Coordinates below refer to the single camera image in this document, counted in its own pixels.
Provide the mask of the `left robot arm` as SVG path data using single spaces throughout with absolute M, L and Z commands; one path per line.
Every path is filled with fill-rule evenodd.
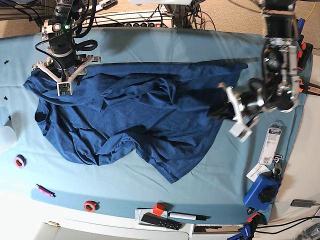
M 298 24 L 294 0 L 256 0 L 265 20 L 265 43 L 261 53 L 262 79 L 251 78 L 248 91 L 231 92 L 222 106 L 208 112 L 214 120 L 256 118 L 274 109 L 289 112 L 299 102 Z

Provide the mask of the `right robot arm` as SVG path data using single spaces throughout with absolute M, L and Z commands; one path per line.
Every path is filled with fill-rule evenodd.
M 96 15 L 96 0 L 57 0 L 51 19 L 41 27 L 42 41 L 35 49 L 45 55 L 45 62 L 32 66 L 46 73 L 57 85 L 60 95 L 72 94 L 73 81 L 87 73 L 87 66 L 100 62 L 101 57 L 77 54 L 89 52 L 98 47 L 96 40 L 76 43 L 75 39 L 85 37 L 93 27 Z

